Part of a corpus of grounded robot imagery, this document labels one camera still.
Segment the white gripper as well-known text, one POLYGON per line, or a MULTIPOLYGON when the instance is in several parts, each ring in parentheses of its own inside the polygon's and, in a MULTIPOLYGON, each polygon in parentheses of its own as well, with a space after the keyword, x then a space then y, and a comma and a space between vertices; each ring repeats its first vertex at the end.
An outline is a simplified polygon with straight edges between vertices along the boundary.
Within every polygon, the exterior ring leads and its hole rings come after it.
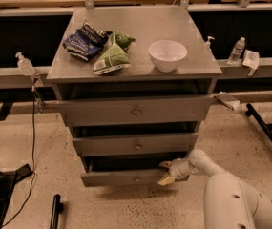
POLYGON ((177 158, 173 161, 163 161, 159 167, 169 169, 158 182, 158 185, 165 186, 174 183, 176 179, 183 179, 190 175, 190 164, 187 158, 177 158))

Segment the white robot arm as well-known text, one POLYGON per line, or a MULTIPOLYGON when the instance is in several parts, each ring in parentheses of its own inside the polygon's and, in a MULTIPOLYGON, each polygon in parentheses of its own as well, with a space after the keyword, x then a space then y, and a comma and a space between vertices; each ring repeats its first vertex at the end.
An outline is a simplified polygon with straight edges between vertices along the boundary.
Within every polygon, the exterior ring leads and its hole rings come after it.
POLYGON ((201 149, 188 157, 163 161, 167 185, 190 175, 209 176, 203 195, 205 229, 272 229, 272 199, 216 164, 201 149))

